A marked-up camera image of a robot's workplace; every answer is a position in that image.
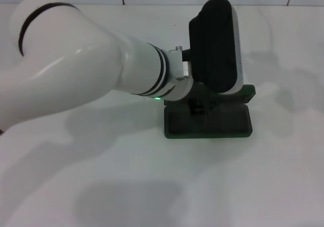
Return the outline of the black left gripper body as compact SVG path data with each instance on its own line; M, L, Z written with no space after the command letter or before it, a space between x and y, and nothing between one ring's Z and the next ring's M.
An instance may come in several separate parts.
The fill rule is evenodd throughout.
M175 103L192 105L192 106L207 106L221 103L220 94L212 91L208 86L200 82L194 82L189 93Z

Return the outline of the green glasses case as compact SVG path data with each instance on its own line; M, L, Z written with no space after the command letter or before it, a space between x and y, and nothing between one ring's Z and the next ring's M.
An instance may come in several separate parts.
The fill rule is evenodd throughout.
M247 138L252 132L252 123L247 103L256 94L251 84L238 92L220 94L221 103L212 111L200 115L191 114L191 105L165 101L164 134L168 139L214 139Z

